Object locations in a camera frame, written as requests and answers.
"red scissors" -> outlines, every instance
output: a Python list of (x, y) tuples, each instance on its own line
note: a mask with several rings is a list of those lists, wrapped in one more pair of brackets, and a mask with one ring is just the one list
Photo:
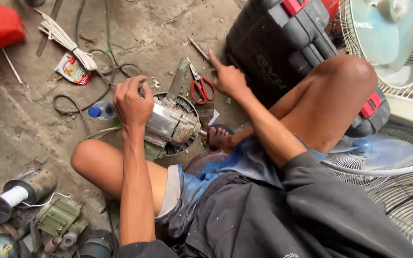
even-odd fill
[[(200, 75), (197, 73), (192, 63), (189, 65), (189, 67), (194, 77), (194, 80), (192, 81), (192, 85), (190, 87), (190, 96), (192, 97), (192, 100), (194, 100), (195, 103), (200, 104), (200, 105), (206, 103), (207, 100), (212, 101), (215, 95), (215, 89), (214, 89), (213, 84), (207, 78), (200, 77)], [(205, 89), (205, 82), (210, 85), (211, 90), (213, 91), (213, 94), (211, 95), (211, 97), (209, 97), (207, 94), (207, 91)], [(194, 86), (197, 88), (198, 92), (200, 93), (201, 100), (197, 100), (194, 97)]]

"flip-flop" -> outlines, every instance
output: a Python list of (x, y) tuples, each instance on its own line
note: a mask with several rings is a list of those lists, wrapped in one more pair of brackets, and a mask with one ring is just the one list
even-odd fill
[[(231, 128), (229, 128), (228, 126), (226, 126), (226, 125), (224, 125), (224, 124), (212, 124), (212, 125), (208, 128), (208, 132), (210, 132), (210, 128), (211, 128), (211, 127), (215, 128), (215, 129), (216, 129), (216, 132), (217, 132), (217, 130), (218, 130), (219, 128), (221, 128), (221, 129), (226, 130), (226, 132), (228, 132), (229, 135), (235, 134), (234, 131), (233, 131)], [(216, 133), (211, 140), (209, 139), (209, 137), (207, 138), (207, 142), (210, 144), (211, 150), (216, 151), (216, 150), (219, 149), (218, 147), (216, 147), (216, 146), (214, 145), (214, 142), (215, 142), (218, 138), (221, 138), (221, 137), (224, 137), (224, 135), (220, 135), (220, 134), (217, 134), (217, 133)]]

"foot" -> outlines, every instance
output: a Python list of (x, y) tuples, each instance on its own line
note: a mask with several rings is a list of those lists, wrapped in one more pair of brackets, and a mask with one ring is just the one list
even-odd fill
[(232, 135), (221, 127), (217, 130), (215, 127), (210, 127), (208, 130), (208, 143), (210, 146), (213, 149), (223, 150), (226, 153), (230, 153), (233, 150), (233, 146), (230, 146), (231, 137)]

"leg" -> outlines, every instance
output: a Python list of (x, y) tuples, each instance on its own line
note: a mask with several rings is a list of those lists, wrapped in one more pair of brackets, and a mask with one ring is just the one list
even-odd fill
[[(123, 154), (100, 140), (90, 139), (79, 143), (71, 157), (72, 167), (89, 182), (116, 199), (122, 192)], [(147, 161), (151, 178), (154, 211), (162, 208), (168, 170)]]
[[(270, 112), (312, 149), (327, 153), (347, 131), (376, 87), (377, 75), (365, 59), (335, 56), (315, 67)], [(230, 152), (252, 132), (249, 127), (222, 137), (215, 144)]]

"blue bottle cap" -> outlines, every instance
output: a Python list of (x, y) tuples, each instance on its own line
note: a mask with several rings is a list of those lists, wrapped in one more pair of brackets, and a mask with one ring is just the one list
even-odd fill
[(89, 108), (89, 116), (93, 118), (97, 118), (101, 116), (101, 108), (99, 107), (91, 107)]

